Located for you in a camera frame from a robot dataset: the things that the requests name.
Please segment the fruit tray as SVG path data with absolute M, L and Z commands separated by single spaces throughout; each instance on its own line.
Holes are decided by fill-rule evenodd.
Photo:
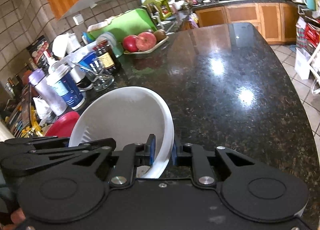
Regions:
M 169 37 L 166 36 L 163 40 L 161 40 L 158 43 L 156 43 L 153 47 L 151 47 L 151 46 L 146 47 L 145 46 L 145 51 L 140 51 L 140 50 L 138 50 L 136 52 L 124 51 L 123 54 L 126 54 L 126 55 L 149 54 L 149 53 L 152 53 L 157 48 L 159 48 L 161 45 L 165 44 L 168 41 L 168 39 L 169 39 Z

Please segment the dark sauce jar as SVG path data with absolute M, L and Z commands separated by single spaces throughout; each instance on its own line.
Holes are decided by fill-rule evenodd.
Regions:
M 120 71 L 121 63 L 116 58 L 112 47 L 107 40 L 97 43 L 93 49 L 104 69 L 111 74 L 116 74 Z

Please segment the red pomegranate left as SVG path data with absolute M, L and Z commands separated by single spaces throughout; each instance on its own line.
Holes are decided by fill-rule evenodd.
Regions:
M 126 51 L 131 53 L 138 52 L 138 48 L 136 46 L 136 35 L 128 35 L 123 39 L 122 45 Z

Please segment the white paper bag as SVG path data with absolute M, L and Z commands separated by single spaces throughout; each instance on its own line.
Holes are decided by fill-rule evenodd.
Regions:
M 301 80 L 307 80 L 310 75 L 310 65 L 308 61 L 311 55 L 301 48 L 296 48 L 296 60 L 295 60 L 295 71 Z

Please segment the blue paper coffee cup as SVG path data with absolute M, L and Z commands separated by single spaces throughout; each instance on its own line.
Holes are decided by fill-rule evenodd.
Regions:
M 79 109 L 85 102 L 68 67 L 60 65 L 47 77 L 47 84 L 66 102 L 73 110 Z

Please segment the teal electric kettle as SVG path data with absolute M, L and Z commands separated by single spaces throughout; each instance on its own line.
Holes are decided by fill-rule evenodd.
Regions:
M 316 10 L 315 0 L 303 0 L 303 1 L 309 10 L 312 10 L 312 11 Z

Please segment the white ribbed bowl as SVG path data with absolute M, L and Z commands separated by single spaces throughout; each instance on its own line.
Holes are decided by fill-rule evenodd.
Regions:
M 157 179 L 165 171 L 174 145 L 174 122 L 167 103 L 156 92 L 139 86 L 112 90 L 95 100 L 76 122 L 69 147 L 113 138 L 116 149 L 131 143 L 145 143 L 156 137 L 153 164 L 143 175 Z

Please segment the clear glass with spoon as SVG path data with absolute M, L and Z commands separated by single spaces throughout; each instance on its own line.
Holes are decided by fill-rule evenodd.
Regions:
M 93 89 L 95 90 L 95 92 L 101 92 L 103 90 L 106 90 L 114 82 L 113 75 L 109 74 L 108 72 L 97 72 L 81 64 L 73 64 L 76 67 L 79 67 L 86 74 L 86 77 L 88 77 L 90 82 L 93 84 Z

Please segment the kiwi fruit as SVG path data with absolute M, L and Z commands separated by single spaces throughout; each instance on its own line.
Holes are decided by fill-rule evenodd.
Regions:
M 166 34 L 165 30 L 163 30 L 163 29 L 159 29 L 159 30 L 153 32 L 153 34 L 156 38 L 157 43 L 159 43 L 160 41 L 164 40 L 167 37 L 167 34 Z

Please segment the magenta plastic plate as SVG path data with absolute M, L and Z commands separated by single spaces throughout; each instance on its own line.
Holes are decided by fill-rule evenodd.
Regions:
M 52 124 L 45 136 L 70 137 L 79 118 L 80 115 L 75 111 L 65 113 Z

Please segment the lilac water bottle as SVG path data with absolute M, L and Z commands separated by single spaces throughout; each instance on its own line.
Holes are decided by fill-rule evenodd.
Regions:
M 48 85 L 45 73 L 42 69 L 38 68 L 33 71 L 29 77 L 29 82 L 35 88 L 37 93 L 49 105 L 51 110 L 56 116 L 61 116 L 67 110 L 65 101 Z

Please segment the green cutting board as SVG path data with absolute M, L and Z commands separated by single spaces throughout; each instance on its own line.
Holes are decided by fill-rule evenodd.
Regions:
M 101 34 L 110 32 L 121 42 L 129 35 L 138 35 L 148 30 L 155 32 L 157 27 L 146 9 L 137 8 L 90 25 L 87 33 L 97 39 Z

